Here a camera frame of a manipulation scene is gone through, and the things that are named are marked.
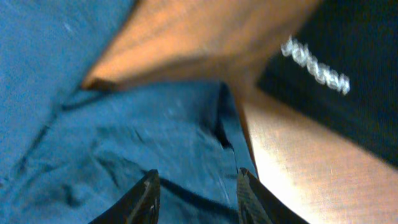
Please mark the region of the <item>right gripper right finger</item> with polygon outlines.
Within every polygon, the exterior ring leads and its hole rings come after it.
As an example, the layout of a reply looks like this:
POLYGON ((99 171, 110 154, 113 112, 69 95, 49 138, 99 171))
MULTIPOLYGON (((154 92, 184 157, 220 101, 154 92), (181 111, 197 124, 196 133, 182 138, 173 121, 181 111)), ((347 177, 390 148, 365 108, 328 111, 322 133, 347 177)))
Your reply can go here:
POLYGON ((236 193, 240 224, 308 224, 286 207, 246 168, 239 169, 236 193))

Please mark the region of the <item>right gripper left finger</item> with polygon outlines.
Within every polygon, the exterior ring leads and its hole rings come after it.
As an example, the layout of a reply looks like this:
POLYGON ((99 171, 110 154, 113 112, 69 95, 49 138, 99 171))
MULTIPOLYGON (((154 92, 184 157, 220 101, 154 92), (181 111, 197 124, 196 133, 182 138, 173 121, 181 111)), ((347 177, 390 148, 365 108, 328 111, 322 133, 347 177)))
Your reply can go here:
POLYGON ((152 169, 112 207, 89 224, 157 224, 159 208, 159 173, 152 169))

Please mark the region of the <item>navy blue shorts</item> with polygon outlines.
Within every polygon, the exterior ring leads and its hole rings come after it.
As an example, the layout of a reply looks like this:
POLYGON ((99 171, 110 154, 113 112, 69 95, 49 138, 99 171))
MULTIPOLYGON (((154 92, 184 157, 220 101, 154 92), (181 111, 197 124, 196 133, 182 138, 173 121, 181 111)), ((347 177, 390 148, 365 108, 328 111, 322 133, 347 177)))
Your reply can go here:
POLYGON ((160 223, 239 221, 254 164, 224 83, 80 88, 133 5, 1 2, 2 223, 88 223, 151 169, 160 223))

